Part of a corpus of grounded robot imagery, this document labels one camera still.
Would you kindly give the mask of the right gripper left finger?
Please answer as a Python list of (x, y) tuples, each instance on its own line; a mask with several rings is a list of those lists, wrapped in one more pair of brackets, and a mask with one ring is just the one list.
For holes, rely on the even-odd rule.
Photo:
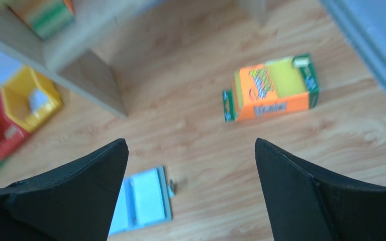
[(119, 138), (0, 188), (0, 240), (106, 240), (128, 156)]

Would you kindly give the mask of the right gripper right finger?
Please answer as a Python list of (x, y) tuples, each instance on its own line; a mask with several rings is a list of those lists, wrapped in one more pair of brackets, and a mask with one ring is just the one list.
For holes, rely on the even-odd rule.
[(386, 240), (386, 186), (330, 171), (261, 138), (255, 160), (275, 240)]

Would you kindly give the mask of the green card holder wallet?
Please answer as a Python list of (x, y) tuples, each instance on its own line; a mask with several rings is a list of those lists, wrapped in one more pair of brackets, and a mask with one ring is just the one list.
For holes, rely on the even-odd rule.
[(124, 178), (109, 236), (172, 221), (175, 184), (163, 165)]

